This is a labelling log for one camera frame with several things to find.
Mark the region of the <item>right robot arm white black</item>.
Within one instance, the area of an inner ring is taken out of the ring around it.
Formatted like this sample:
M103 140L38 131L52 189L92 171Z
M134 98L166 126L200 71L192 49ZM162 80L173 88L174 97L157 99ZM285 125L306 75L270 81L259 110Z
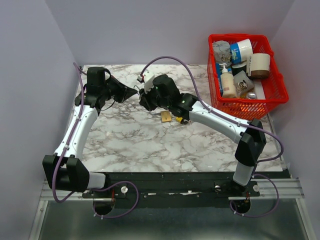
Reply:
M174 80L166 74L155 76L147 72L139 76L138 81L144 83L144 88L139 90L139 104L147 111L163 108L184 121L200 123L218 131L237 144L235 158L238 163L230 191L236 196L247 192L257 160L267 143L261 121L233 118L201 103L197 96L181 93Z

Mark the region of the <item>large brass padlock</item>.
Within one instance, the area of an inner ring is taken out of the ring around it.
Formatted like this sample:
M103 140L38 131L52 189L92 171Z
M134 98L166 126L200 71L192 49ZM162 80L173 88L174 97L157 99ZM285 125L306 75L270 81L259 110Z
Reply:
M161 117L162 123L167 123L172 121L171 114L168 110L163 110L161 112L149 112L152 116Z

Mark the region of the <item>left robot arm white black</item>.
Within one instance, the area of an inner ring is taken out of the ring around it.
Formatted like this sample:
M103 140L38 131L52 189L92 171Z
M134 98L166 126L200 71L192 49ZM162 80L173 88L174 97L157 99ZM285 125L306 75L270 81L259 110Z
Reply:
M83 193L93 191L101 198L107 197L111 185L104 173L91 172L82 163L84 147L90 130L98 119L106 102L113 100L123 103L136 95L136 89L119 82L104 67L89 67L87 71L75 67L77 75L87 77L83 83L79 79L79 95L74 100L74 110L66 133L52 155L45 155L42 166L52 195L57 203L63 203L67 197L60 199L58 190Z

